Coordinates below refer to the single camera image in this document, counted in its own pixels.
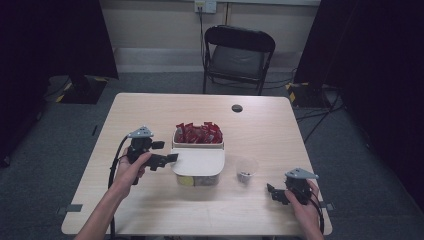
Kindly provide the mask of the white wall socket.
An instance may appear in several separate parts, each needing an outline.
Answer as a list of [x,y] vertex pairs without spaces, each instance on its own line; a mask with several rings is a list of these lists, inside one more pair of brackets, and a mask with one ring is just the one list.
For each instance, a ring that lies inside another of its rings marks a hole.
[[215,14],[217,2],[215,0],[195,0],[194,11],[197,13]]

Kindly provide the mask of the pile of red packets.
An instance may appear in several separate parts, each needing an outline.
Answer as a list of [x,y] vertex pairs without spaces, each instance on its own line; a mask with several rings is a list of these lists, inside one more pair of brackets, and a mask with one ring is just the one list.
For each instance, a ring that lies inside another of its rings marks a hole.
[[223,142],[223,133],[213,122],[204,122],[199,126],[180,123],[176,126],[174,141],[188,144],[220,144]]

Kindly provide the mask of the person's right hand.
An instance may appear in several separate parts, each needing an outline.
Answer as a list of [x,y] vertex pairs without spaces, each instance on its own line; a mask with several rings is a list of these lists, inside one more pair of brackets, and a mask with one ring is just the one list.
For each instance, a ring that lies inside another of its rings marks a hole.
[[301,204],[295,195],[289,191],[285,191],[287,199],[290,201],[294,210],[294,215],[298,220],[300,227],[303,229],[319,228],[320,229],[320,217],[317,210],[319,201],[317,200],[319,194],[319,188],[310,180],[308,180],[312,196],[307,205]]

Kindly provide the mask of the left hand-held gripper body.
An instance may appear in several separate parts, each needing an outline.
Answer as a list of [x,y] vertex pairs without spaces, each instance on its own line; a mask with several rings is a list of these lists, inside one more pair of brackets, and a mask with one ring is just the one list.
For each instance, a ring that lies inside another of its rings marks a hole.
[[131,143],[128,147],[126,156],[130,164],[133,164],[140,155],[149,151],[152,146],[153,136],[154,134],[147,126],[142,126],[128,134],[128,137],[131,139]]

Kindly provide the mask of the black folding chair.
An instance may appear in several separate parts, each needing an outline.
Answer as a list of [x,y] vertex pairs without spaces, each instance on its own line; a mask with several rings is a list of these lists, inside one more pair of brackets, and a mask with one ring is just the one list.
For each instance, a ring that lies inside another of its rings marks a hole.
[[276,43],[267,33],[229,25],[204,33],[203,92],[216,78],[253,84],[261,95]]

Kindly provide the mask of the black stand base striped tape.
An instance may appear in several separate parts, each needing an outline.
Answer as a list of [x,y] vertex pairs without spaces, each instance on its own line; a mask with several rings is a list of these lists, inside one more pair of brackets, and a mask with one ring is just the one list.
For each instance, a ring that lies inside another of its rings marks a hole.
[[54,76],[48,81],[44,99],[61,104],[95,105],[108,80],[96,76]]
[[322,88],[314,88],[309,83],[288,83],[285,88],[294,107],[329,108],[331,106]]

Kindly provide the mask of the dark granules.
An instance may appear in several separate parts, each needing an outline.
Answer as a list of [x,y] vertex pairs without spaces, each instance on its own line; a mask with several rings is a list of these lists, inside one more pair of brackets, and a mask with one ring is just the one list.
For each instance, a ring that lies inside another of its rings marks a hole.
[[237,179],[240,183],[248,184],[250,179],[254,176],[252,172],[239,171],[237,173]]

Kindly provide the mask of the black curtain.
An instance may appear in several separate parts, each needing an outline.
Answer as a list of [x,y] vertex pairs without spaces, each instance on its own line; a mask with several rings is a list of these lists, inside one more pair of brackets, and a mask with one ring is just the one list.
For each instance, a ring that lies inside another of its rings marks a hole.
[[295,80],[341,88],[424,211],[424,0],[321,0]]
[[0,0],[0,167],[62,75],[118,77],[100,0]]

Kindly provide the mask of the white box lid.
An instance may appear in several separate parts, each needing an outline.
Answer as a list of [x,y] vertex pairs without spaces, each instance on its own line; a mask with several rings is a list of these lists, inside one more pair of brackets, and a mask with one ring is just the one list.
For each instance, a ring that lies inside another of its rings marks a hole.
[[225,165],[223,149],[174,148],[177,161],[171,165],[177,175],[214,176],[220,174]]

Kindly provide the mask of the person's left hand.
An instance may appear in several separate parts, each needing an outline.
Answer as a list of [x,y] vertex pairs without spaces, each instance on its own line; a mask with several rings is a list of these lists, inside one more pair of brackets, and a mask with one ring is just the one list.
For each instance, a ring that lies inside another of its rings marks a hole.
[[144,175],[145,163],[150,157],[151,153],[144,153],[133,163],[129,161],[127,156],[120,158],[114,182],[110,187],[110,191],[116,199],[123,200],[129,195],[134,181]]

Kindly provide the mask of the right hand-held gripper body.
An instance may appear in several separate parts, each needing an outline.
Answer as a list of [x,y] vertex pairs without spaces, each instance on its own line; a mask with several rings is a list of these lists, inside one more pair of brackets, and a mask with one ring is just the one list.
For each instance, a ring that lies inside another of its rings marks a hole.
[[306,205],[311,199],[311,190],[310,185],[308,184],[308,179],[318,179],[317,174],[311,173],[302,168],[295,168],[285,173],[286,176],[286,188],[290,190],[297,200]]

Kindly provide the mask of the white storage box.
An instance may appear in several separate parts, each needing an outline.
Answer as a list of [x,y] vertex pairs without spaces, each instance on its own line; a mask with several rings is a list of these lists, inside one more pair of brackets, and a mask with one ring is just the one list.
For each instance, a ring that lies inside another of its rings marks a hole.
[[[224,150],[224,143],[220,144],[188,144],[188,143],[176,143],[174,141],[175,132],[173,134],[172,139],[172,149],[174,148],[201,148],[201,149],[223,149]],[[215,186],[219,183],[220,174],[214,175],[214,176],[192,176],[195,181],[195,185],[191,187],[196,186]]]

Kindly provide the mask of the clear plastic cup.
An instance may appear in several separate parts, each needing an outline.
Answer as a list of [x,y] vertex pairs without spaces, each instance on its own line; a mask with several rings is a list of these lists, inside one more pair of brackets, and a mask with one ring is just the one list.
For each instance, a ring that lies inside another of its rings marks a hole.
[[239,171],[252,172],[255,176],[255,174],[258,171],[258,168],[259,168],[259,165],[258,165],[258,162],[256,160],[241,158],[241,159],[236,161],[236,177],[237,177],[237,173]]

